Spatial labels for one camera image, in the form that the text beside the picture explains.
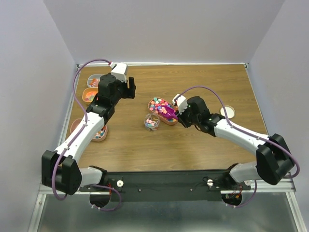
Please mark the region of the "magenta plastic scoop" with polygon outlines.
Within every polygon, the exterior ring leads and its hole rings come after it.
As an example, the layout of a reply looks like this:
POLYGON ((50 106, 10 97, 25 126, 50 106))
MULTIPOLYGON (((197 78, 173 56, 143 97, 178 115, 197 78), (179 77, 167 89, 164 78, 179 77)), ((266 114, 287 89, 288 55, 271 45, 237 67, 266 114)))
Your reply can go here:
POLYGON ((175 110, 173 108, 166 106, 166 105, 159 106, 158 107, 158 113, 159 113, 160 116, 162 116, 162 117, 164 117, 168 120, 172 120, 172 119, 178 120, 178 117, 175 114, 175 110))

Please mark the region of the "pink tray of candies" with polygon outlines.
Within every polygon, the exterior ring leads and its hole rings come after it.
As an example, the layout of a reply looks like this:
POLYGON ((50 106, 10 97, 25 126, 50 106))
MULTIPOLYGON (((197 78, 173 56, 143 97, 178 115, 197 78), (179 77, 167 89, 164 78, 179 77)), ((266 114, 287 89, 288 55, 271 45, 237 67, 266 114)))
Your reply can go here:
POLYGON ((148 110, 159 117, 159 119, 168 124, 175 125, 178 120, 171 115, 176 112, 177 107, 172 105, 161 97, 153 97, 148 103, 148 110))

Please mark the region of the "clear plastic jar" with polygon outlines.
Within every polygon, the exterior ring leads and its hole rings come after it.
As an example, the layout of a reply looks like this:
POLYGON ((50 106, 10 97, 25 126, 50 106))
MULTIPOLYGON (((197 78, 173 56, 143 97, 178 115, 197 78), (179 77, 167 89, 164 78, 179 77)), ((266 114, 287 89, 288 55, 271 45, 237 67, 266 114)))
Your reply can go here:
POLYGON ((159 124, 160 119, 156 114, 147 114, 144 118, 144 126, 150 132, 157 130, 159 124))

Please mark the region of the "pink tray of lollipops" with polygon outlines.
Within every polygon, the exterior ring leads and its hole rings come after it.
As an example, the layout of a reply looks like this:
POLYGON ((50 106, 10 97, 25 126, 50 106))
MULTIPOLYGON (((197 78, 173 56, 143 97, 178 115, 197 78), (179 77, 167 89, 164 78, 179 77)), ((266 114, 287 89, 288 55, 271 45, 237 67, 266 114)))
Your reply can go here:
MULTIPOLYGON (((73 121, 73 123, 72 123, 72 125, 70 127, 70 133, 72 133, 76 129, 76 127, 80 124, 81 121, 82 121, 81 118, 78 118, 78 119, 73 121)), ((103 141, 106 138, 107 133, 108 133, 108 128, 105 125, 101 130, 99 130, 94 135, 94 137, 92 138, 92 142, 101 142, 101 141, 103 141)))

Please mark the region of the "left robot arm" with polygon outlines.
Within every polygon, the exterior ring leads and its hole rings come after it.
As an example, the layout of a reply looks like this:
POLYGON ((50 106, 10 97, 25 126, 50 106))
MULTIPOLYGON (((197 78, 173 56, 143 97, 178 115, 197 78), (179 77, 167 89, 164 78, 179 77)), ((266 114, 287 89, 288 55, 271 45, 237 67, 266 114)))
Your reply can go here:
POLYGON ((96 133, 102 129, 115 112, 121 99, 135 98, 133 77, 121 82, 112 73, 103 75, 98 93, 86 108, 86 114, 71 135, 54 151, 42 155, 42 184, 53 191, 73 195, 80 187, 92 186, 101 191, 106 188, 104 170, 98 167, 79 168, 78 161, 96 133))

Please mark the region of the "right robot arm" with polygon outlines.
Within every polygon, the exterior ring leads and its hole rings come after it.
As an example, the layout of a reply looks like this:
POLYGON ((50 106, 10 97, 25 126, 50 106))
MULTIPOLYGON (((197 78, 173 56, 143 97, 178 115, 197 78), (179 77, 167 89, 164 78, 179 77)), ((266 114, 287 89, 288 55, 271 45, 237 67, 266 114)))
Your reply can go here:
POLYGON ((229 140, 255 155, 254 162, 237 163, 228 169, 222 177, 225 188, 234 189, 247 180, 264 180, 276 185, 295 166, 282 136, 256 133, 220 114, 212 114, 199 96, 186 99, 176 95, 172 103, 177 106, 176 116, 184 127, 195 126, 203 133, 229 140))

